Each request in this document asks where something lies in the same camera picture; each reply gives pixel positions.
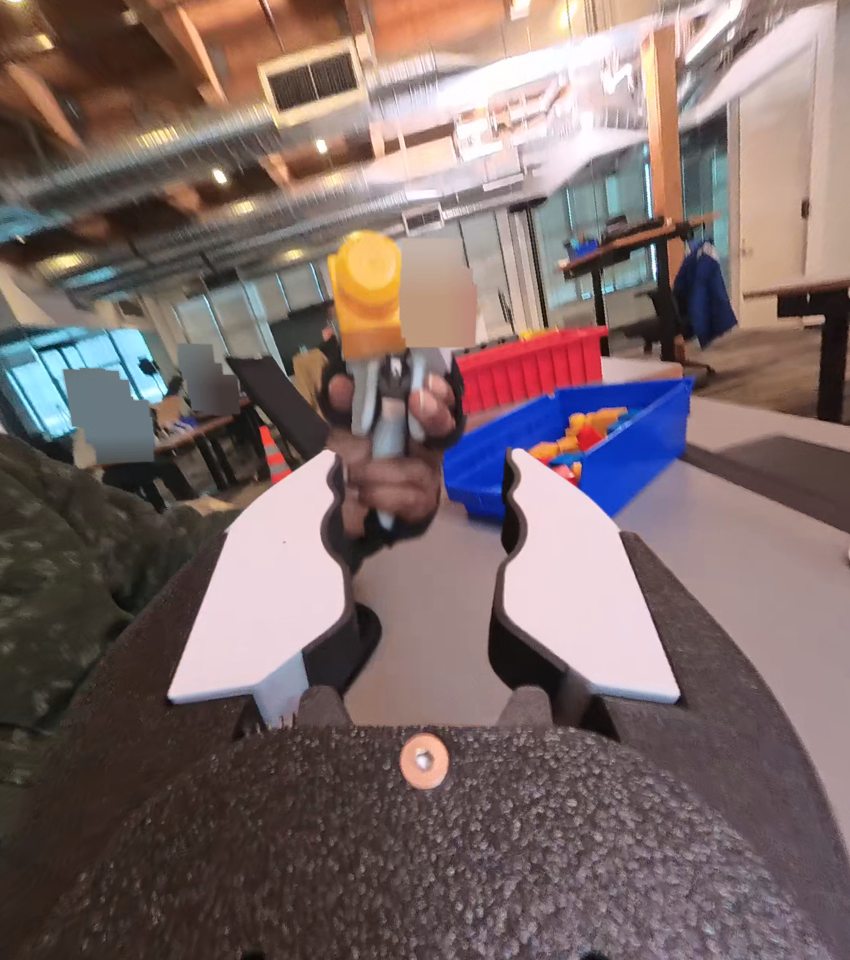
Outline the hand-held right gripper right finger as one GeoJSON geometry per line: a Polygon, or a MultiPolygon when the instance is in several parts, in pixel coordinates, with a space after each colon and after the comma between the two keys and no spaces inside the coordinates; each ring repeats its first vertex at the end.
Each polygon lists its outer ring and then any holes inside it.
{"type": "Polygon", "coordinates": [[[597,697],[678,704],[616,522],[521,449],[505,455],[503,506],[488,636],[498,678],[544,690],[556,721],[582,720],[597,697]]]}

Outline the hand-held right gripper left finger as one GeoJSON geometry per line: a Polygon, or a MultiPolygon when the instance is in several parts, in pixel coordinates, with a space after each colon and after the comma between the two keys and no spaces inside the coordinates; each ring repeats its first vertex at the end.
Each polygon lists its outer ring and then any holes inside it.
{"type": "Polygon", "coordinates": [[[326,450],[229,527],[167,690],[175,706],[248,698],[269,730],[348,724],[345,694],[380,618],[354,593],[344,471],[326,450]]]}

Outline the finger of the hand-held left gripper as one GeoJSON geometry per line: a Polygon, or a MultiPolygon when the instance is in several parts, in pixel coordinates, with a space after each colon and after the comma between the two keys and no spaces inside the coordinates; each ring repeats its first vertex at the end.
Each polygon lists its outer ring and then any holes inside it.
{"type": "MultiPolygon", "coordinates": [[[[407,354],[409,373],[407,395],[411,398],[428,387],[431,376],[444,377],[450,369],[450,351],[447,348],[411,348],[407,354]]],[[[407,427],[409,437],[416,443],[423,443],[426,433],[416,417],[410,411],[410,399],[407,401],[407,427]]]]}
{"type": "Polygon", "coordinates": [[[350,377],[354,384],[351,432],[367,437],[374,429],[379,410],[379,378],[382,356],[350,362],[350,377]]]}

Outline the yellow mega block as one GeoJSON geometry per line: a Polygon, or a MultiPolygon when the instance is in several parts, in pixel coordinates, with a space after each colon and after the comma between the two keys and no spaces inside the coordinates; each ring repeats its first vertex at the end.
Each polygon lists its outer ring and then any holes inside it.
{"type": "Polygon", "coordinates": [[[402,252],[381,233],[354,231],[328,258],[343,357],[362,362],[403,354],[402,252]]]}

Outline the blue plastic bin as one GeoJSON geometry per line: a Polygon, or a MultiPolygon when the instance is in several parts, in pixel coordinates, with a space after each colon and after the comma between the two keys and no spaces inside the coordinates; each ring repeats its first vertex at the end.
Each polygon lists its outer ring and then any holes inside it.
{"type": "Polygon", "coordinates": [[[469,428],[445,454],[448,498],[473,517],[499,521],[508,450],[557,440],[573,414],[623,407],[624,424],[583,454],[579,485],[613,517],[683,454],[693,384],[679,378],[566,388],[499,414],[469,428]]]}

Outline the person's left hand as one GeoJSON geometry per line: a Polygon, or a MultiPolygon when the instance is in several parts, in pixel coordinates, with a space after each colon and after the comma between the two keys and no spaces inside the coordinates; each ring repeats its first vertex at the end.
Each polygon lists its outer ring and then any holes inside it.
{"type": "Polygon", "coordinates": [[[431,524],[441,500],[443,453],[464,429],[460,381],[456,366],[443,375],[430,374],[426,385],[408,398],[408,411],[424,430],[424,441],[411,441],[404,455],[376,459],[370,438],[351,432],[354,383],[343,361],[326,366],[319,393],[330,426],[326,447],[342,466],[342,523],[354,543],[370,545],[377,539],[391,544],[417,537],[431,524]]]}

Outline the black flat panel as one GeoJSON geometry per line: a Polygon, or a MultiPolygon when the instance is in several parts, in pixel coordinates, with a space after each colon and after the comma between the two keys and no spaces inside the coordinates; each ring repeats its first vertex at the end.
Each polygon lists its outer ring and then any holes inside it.
{"type": "Polygon", "coordinates": [[[277,427],[300,459],[310,461],[324,451],[329,426],[275,359],[229,355],[226,361],[250,401],[277,427]]]}

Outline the red plastic bin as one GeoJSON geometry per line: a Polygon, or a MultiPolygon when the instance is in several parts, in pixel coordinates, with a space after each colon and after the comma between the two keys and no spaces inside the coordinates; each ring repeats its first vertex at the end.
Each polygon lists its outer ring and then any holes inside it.
{"type": "Polygon", "coordinates": [[[463,410],[486,410],[529,402],[557,390],[599,383],[607,329],[578,328],[537,333],[525,340],[461,354],[463,410]]]}

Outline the orange traffic cone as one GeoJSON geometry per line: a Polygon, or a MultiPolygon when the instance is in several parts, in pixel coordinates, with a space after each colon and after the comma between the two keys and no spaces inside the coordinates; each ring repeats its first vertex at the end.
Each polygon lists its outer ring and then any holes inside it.
{"type": "Polygon", "coordinates": [[[277,484],[291,474],[291,466],[283,451],[276,443],[271,430],[263,425],[260,427],[260,439],[267,465],[268,482],[277,484]]]}

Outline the blue jacket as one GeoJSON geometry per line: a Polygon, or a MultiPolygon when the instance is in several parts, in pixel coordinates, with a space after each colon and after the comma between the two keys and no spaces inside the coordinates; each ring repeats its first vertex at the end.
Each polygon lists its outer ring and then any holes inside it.
{"type": "Polygon", "coordinates": [[[710,236],[688,246],[672,293],[683,321],[683,336],[695,340],[702,351],[739,325],[710,236]]]}

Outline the white ceiling air vent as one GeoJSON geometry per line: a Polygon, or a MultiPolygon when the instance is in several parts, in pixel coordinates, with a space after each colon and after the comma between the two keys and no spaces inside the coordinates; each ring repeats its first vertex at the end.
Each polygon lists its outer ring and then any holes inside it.
{"type": "Polygon", "coordinates": [[[309,122],[366,99],[355,39],[344,38],[258,63],[264,101],[278,128],[309,122]]]}

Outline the wooden pillar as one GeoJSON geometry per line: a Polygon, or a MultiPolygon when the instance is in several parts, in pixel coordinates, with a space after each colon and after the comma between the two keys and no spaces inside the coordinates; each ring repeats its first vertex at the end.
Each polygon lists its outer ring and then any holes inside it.
{"type": "Polygon", "coordinates": [[[648,162],[653,215],[683,220],[682,172],[678,126],[675,28],[646,36],[641,66],[647,114],[648,162]]]}

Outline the wooden desk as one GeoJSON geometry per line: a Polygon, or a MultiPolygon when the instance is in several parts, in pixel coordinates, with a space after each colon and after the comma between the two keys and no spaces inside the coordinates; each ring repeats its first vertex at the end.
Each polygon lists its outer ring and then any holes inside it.
{"type": "Polygon", "coordinates": [[[744,301],[773,298],[777,318],[820,317],[815,416],[842,424],[850,329],[850,274],[788,280],[743,294],[744,301]]]}

